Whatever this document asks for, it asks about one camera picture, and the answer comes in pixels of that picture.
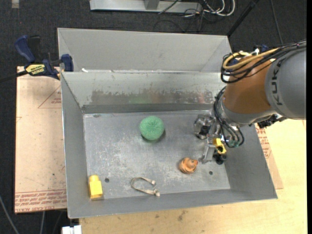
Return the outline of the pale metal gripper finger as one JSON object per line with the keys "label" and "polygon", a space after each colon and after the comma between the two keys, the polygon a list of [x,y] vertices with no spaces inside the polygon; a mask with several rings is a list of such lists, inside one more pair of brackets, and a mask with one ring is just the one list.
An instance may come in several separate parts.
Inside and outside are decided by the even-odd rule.
{"label": "pale metal gripper finger", "polygon": [[203,149],[203,155],[199,159],[199,162],[201,164],[205,164],[212,161],[214,152],[215,152],[214,141],[212,138],[207,138]]}

